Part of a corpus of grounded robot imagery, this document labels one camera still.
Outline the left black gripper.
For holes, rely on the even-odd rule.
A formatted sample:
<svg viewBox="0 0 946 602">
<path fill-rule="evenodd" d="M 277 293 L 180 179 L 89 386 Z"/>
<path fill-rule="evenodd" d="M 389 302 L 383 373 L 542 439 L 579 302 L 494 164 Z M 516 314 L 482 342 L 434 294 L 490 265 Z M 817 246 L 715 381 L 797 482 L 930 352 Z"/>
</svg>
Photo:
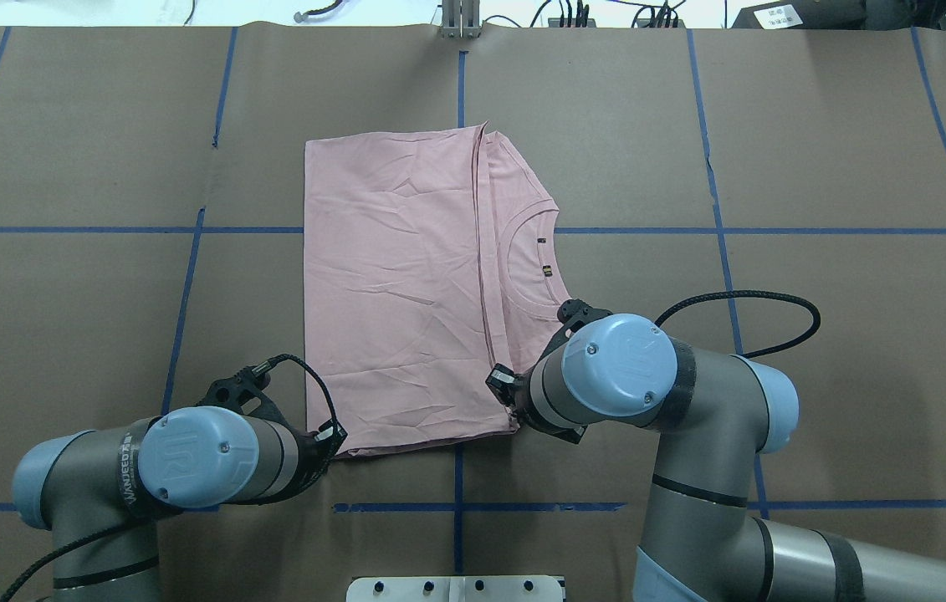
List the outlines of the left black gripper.
<svg viewBox="0 0 946 602">
<path fill-rule="evenodd" d="M 346 429 L 339 422 L 326 422 L 317 431 L 296 431 L 298 464 L 293 477 L 295 489 L 308 489 L 327 472 L 331 452 L 339 452 L 346 441 Z"/>
</svg>

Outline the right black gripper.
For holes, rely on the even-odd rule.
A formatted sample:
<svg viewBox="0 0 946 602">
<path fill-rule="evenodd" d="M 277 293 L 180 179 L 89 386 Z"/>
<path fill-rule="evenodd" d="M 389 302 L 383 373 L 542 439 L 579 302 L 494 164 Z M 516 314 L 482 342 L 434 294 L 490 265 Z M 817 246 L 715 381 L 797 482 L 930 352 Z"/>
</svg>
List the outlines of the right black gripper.
<svg viewBox="0 0 946 602">
<path fill-rule="evenodd" d="M 523 382 L 521 373 L 515 373 L 511 367 L 500 363 L 496 363 L 485 378 L 485 385 L 492 396 L 504 408 L 511 409 L 512 415 L 522 426 L 572 443 L 572 445 L 580 445 L 588 426 L 563 427 L 550 423 L 538 424 L 538 415 L 531 400 L 530 389 L 527 385 L 523 385 Z"/>
</svg>

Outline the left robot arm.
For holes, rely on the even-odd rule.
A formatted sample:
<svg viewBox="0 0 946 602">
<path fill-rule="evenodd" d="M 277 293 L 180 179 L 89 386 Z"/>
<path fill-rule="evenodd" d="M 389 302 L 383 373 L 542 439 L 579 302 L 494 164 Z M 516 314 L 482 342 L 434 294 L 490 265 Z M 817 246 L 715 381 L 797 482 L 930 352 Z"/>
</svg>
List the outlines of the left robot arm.
<svg viewBox="0 0 946 602">
<path fill-rule="evenodd" d="M 51 565 L 54 601 L 159 601 L 159 522 L 296 497 L 327 472 L 346 436 L 335 418 L 305 433 L 265 411 L 194 406 L 38 443 L 14 469 L 13 506 L 51 533 L 54 548 L 1 599 Z"/>
</svg>

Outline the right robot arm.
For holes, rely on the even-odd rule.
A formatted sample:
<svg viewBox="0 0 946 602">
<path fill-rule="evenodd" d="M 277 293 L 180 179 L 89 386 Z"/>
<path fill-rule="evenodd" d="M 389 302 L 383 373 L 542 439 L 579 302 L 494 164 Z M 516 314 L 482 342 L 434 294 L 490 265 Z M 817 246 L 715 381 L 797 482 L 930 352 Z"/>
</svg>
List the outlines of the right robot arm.
<svg viewBox="0 0 946 602">
<path fill-rule="evenodd" d="M 636 314 L 577 312 L 488 388 L 523 426 L 577 443 L 603 422 L 659 435 L 636 601 L 946 601 L 946 563 L 753 517 L 754 461 L 790 441 L 790 378 L 694 348 Z"/>
</svg>

